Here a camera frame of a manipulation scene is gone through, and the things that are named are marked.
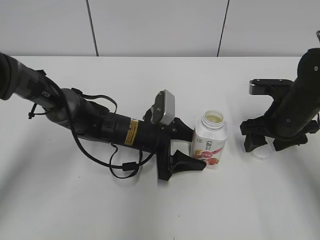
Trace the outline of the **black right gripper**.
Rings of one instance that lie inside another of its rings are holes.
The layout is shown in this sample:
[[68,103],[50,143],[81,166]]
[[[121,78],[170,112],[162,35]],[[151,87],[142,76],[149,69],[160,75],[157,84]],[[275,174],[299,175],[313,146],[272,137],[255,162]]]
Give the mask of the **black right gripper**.
[[306,134],[315,134],[320,124],[313,119],[317,110],[304,112],[305,109],[294,103],[283,106],[279,100],[274,100],[264,115],[243,121],[240,131],[245,136],[245,152],[250,153],[266,145],[265,137],[275,139],[273,146],[276,152],[306,144]]

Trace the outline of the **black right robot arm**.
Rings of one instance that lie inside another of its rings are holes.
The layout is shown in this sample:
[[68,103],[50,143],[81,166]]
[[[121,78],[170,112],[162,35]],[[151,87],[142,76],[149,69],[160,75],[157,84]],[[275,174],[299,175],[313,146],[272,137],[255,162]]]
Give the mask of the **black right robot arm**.
[[250,95],[270,96],[273,101],[264,115],[241,123],[247,153],[273,139],[274,149],[304,145],[307,134],[320,129],[320,50],[309,49],[299,60],[295,81],[288,79],[252,79]]

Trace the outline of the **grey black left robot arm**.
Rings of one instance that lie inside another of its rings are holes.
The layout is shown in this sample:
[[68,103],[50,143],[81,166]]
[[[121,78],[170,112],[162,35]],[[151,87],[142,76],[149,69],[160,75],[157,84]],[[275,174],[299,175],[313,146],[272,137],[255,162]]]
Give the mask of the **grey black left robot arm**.
[[113,148],[124,146],[139,151],[138,161],[113,165],[104,162],[111,173],[116,170],[135,176],[151,157],[156,157],[157,176],[168,181],[179,172],[202,171],[206,164],[187,153],[171,153],[173,140],[190,143],[193,130],[175,116],[175,97],[168,90],[160,91],[142,120],[110,111],[96,102],[97,95],[87,95],[76,88],[60,88],[43,70],[34,70],[6,54],[0,56],[0,98],[12,95],[41,106],[51,122],[71,131],[81,151],[81,140],[108,143]]

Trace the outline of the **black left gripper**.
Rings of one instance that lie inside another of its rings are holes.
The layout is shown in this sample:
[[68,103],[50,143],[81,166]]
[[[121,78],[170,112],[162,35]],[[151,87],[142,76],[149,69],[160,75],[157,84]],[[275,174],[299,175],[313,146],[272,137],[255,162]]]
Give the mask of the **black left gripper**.
[[156,156],[157,177],[168,181],[172,174],[185,171],[202,171],[206,163],[190,157],[180,150],[171,155],[171,139],[192,142],[194,130],[180,118],[170,116],[161,107],[152,105],[143,116],[138,127],[139,147],[138,166],[146,164]]

